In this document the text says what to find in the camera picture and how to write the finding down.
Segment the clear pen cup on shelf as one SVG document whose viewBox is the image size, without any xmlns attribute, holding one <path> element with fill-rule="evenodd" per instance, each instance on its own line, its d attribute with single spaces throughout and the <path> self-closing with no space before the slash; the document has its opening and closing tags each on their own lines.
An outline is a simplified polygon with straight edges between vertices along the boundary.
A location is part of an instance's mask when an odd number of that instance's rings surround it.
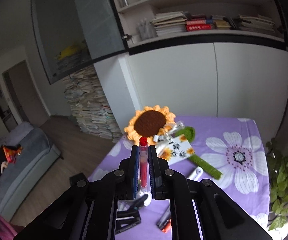
<svg viewBox="0 0 288 240">
<path fill-rule="evenodd" d="M 140 22 L 137 23 L 137 30 L 141 40 L 148 40 L 157 37 L 154 25 L 146 18 L 141 19 Z"/>
</svg>

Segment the red book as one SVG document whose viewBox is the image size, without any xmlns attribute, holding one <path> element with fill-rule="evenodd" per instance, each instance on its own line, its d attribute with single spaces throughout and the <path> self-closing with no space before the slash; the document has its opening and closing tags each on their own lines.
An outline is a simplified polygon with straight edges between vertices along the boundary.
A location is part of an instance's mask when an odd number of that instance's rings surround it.
<svg viewBox="0 0 288 240">
<path fill-rule="evenodd" d="M 195 25 L 186 25 L 187 31 L 200 31 L 200 30 L 212 30 L 212 24 L 195 24 Z"/>
</svg>

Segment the red gel pen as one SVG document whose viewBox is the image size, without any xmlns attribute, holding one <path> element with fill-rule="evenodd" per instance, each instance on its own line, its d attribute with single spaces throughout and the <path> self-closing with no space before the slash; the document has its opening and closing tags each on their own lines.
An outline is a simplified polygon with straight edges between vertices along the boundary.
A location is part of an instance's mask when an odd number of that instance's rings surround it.
<svg viewBox="0 0 288 240">
<path fill-rule="evenodd" d="M 140 137 L 139 140 L 140 157 L 140 185 L 141 192 L 147 192 L 147 172 L 148 172 L 148 138 Z"/>
</svg>

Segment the orange black pen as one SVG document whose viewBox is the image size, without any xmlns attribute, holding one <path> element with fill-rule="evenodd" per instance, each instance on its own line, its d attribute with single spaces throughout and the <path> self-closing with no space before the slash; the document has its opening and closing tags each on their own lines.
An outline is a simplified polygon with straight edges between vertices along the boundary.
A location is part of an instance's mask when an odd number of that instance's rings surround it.
<svg viewBox="0 0 288 240">
<path fill-rule="evenodd" d="M 171 218 L 166 220 L 163 224 L 161 231 L 167 233 L 171 229 Z"/>
</svg>

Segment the black marker pen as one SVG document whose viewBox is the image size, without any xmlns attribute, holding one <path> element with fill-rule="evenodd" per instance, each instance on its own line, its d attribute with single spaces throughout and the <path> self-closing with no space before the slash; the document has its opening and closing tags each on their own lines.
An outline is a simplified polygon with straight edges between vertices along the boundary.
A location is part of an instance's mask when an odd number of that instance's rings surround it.
<svg viewBox="0 0 288 240">
<path fill-rule="evenodd" d="M 169 206 L 167 210 L 165 211 L 165 213 L 160 218 L 160 220 L 158 221 L 157 223 L 158 228 L 162 230 L 167 225 L 170 219 L 171 219 L 171 211 L 170 211 L 170 206 Z"/>
</svg>

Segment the purple floral tablecloth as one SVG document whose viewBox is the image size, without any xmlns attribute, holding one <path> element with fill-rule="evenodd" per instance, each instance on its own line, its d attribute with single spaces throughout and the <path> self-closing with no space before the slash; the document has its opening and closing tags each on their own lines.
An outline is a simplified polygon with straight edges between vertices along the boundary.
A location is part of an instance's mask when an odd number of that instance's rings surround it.
<svg viewBox="0 0 288 240">
<path fill-rule="evenodd" d="M 165 149 L 161 157 L 168 160 L 170 169 L 192 180 L 214 181 L 265 229 L 270 202 L 269 173 L 256 122 L 247 118 L 200 116 L 179 116 L 177 121 L 195 131 L 195 136 L 193 132 L 185 136 L 191 140 L 189 153 L 198 157 L 192 155 L 189 159 L 180 153 L 171 160 L 171 150 Z M 88 180 L 100 180 L 116 170 L 120 161 L 130 156 L 133 144 L 124 135 Z M 168 207 L 168 200 L 152 200 L 140 210 L 141 223 L 119 233 L 115 239 L 171 239 L 171 230 L 162 232 L 157 226 Z"/>
</svg>

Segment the white bookshelf cabinet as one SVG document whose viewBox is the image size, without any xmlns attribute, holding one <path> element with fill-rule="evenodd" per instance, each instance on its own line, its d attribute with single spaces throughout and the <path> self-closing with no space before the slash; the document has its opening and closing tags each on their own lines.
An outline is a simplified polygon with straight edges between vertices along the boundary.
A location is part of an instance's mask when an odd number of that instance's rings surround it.
<svg viewBox="0 0 288 240">
<path fill-rule="evenodd" d="M 288 100 L 288 49 L 265 34 L 169 34 L 105 54 L 94 64 L 120 129 L 144 106 L 176 115 L 248 118 L 274 137 Z"/>
</svg>

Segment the green potted plant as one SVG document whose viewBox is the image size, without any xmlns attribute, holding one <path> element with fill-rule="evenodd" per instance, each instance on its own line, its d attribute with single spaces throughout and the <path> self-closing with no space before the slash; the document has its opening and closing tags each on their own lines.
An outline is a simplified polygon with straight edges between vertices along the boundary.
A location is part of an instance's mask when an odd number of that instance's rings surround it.
<svg viewBox="0 0 288 240">
<path fill-rule="evenodd" d="M 268 230 L 271 231 L 288 224 L 288 153 L 281 152 L 275 138 L 266 143 L 266 148 L 270 183 L 269 211 L 273 214 L 268 222 Z"/>
</svg>

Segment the left glass cabinet door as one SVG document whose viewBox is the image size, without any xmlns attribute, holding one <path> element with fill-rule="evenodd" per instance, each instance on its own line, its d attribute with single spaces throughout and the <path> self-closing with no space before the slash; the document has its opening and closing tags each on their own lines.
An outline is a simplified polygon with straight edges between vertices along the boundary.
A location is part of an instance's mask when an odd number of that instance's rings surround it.
<svg viewBox="0 0 288 240">
<path fill-rule="evenodd" d="M 50 84 L 127 49 L 114 0 L 31 0 L 31 15 Z M 58 61 L 56 56 L 74 43 L 86 48 Z"/>
</svg>

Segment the yellow plush toy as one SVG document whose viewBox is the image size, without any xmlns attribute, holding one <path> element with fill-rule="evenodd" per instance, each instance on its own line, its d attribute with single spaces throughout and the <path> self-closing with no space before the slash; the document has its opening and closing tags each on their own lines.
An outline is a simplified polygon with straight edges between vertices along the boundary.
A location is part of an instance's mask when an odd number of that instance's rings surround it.
<svg viewBox="0 0 288 240">
<path fill-rule="evenodd" d="M 70 45 L 63 49 L 57 56 L 56 59 L 58 61 L 64 59 L 65 57 L 69 57 L 72 55 L 76 55 L 78 53 L 81 53 L 83 49 L 86 48 L 86 45 L 81 43 L 74 43 L 73 45 Z"/>
</svg>

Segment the grey bed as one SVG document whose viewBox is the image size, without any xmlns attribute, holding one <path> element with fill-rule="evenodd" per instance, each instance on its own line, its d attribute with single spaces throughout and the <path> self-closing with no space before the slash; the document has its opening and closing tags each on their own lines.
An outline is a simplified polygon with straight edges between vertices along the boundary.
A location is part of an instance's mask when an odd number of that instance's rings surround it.
<svg viewBox="0 0 288 240">
<path fill-rule="evenodd" d="M 21 145 L 15 163 L 6 163 L 2 145 Z M 60 158 L 61 152 L 46 133 L 23 122 L 0 139 L 0 215 L 11 220 L 40 178 Z"/>
</svg>

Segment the orange snack bag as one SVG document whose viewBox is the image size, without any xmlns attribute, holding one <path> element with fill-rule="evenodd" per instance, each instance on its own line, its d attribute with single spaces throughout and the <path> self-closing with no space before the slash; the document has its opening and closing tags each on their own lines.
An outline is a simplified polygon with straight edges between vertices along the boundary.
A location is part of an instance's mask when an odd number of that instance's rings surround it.
<svg viewBox="0 0 288 240">
<path fill-rule="evenodd" d="M 21 145 L 16 146 L 6 146 L 2 145 L 3 152 L 6 157 L 6 163 L 15 163 L 17 156 L 21 155 L 23 147 Z"/>
</svg>

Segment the sunflower gift card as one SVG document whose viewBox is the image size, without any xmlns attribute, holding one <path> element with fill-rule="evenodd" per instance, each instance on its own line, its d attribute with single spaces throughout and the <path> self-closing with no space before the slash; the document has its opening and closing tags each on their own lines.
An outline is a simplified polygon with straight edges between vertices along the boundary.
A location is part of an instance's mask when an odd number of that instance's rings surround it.
<svg viewBox="0 0 288 240">
<path fill-rule="evenodd" d="M 158 157 L 166 160 L 168 165 L 173 165 L 189 158 L 191 155 L 194 155 L 194 153 L 195 150 L 188 141 L 187 137 L 182 134 L 171 139 Z"/>
</svg>

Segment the grey felt pen holder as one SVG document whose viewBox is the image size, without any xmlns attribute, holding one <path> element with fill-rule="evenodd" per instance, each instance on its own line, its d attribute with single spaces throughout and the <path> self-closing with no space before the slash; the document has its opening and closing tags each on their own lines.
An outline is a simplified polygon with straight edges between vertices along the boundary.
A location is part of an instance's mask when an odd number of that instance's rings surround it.
<svg viewBox="0 0 288 240">
<path fill-rule="evenodd" d="M 152 201 L 151 192 L 139 192 L 135 200 L 119 200 L 117 211 L 140 210 L 150 205 Z"/>
</svg>

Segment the crochet sunflower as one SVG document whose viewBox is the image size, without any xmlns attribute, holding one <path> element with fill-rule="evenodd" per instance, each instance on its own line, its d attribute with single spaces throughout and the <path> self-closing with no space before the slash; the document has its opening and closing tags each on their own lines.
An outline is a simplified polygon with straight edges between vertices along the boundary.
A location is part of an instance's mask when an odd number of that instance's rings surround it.
<svg viewBox="0 0 288 240">
<path fill-rule="evenodd" d="M 135 115 L 130 119 L 128 126 L 124 128 L 127 138 L 133 141 L 134 144 L 138 144 L 140 137 L 148 138 L 148 145 L 154 145 L 156 147 L 157 156 L 168 145 L 170 140 L 164 140 L 162 142 L 153 142 L 154 135 L 162 135 L 162 128 L 165 124 L 176 123 L 176 115 L 169 110 L 169 107 L 160 107 L 156 105 L 154 107 L 145 106 L 144 109 L 135 112 Z M 195 139 L 195 129 L 189 126 L 185 126 L 184 129 L 176 132 L 172 135 L 172 139 L 184 134 L 190 144 Z M 205 160 L 198 157 L 195 153 L 188 158 L 195 165 L 201 167 L 211 177 L 220 179 L 222 173 L 207 163 Z"/>
</svg>

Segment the pile of stacked books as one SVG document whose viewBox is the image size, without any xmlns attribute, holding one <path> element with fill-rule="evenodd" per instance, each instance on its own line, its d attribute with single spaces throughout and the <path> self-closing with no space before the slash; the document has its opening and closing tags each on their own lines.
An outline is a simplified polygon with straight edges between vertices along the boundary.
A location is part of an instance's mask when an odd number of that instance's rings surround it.
<svg viewBox="0 0 288 240">
<path fill-rule="evenodd" d="M 64 77 L 65 99 L 80 130 L 114 143 L 122 137 L 94 66 Z"/>
</svg>

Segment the brown room door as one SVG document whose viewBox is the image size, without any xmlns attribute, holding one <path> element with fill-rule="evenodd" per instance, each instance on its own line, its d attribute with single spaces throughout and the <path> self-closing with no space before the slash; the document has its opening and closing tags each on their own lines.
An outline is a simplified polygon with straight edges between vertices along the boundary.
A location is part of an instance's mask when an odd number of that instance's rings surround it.
<svg viewBox="0 0 288 240">
<path fill-rule="evenodd" d="M 3 78 L 21 120 L 37 127 L 43 125 L 49 116 L 34 87 L 26 61 L 5 71 Z"/>
</svg>

